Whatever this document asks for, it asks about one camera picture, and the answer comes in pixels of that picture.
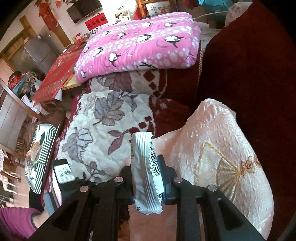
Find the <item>purple sleeve forearm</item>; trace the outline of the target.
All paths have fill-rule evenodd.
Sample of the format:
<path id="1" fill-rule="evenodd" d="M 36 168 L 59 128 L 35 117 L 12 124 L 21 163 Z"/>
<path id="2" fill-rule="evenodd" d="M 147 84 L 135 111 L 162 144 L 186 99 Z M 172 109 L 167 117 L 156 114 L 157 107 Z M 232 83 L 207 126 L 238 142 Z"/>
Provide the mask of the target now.
<path id="1" fill-rule="evenodd" d="M 1 240 L 28 240 L 48 218 L 46 210 L 1 208 Z"/>

